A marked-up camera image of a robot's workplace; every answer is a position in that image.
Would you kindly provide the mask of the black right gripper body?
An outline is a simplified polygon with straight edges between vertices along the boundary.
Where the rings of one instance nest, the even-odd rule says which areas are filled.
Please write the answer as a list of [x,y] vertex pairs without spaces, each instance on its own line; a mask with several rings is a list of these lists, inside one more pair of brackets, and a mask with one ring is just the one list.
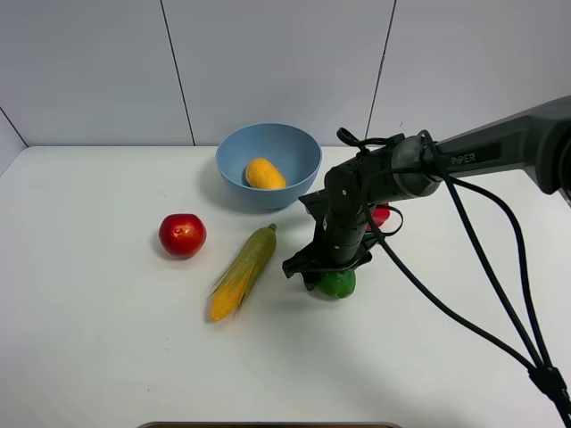
[[359,251],[368,251],[362,239],[367,228],[369,205],[366,181],[381,177],[391,169],[391,161],[377,153],[358,155],[331,168],[325,175],[330,201],[322,226],[315,222],[312,241],[294,256],[307,256],[320,264],[319,270],[352,270]]

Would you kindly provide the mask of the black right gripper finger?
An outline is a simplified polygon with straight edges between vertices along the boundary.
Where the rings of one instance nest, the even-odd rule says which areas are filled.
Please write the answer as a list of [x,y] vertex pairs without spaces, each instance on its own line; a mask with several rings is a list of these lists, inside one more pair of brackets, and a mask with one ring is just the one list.
[[371,260],[372,260],[372,254],[370,251],[359,251],[356,254],[354,267],[358,268],[362,265],[369,263]]
[[300,274],[308,292],[312,292],[321,279],[319,268],[320,264],[307,256],[293,256],[282,263],[282,270],[285,276],[291,278],[296,274]]

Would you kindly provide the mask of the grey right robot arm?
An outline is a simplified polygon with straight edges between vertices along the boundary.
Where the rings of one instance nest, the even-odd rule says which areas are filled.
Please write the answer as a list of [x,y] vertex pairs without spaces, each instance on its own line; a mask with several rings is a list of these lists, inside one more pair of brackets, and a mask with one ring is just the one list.
[[570,188],[570,99],[565,96],[436,143],[397,134],[358,140],[339,128],[337,137],[358,148],[331,168],[323,190],[300,201],[315,221],[311,242],[282,264],[308,287],[326,272],[371,261],[374,238],[366,216],[374,205],[433,194],[445,170],[453,177],[522,169],[543,193]]

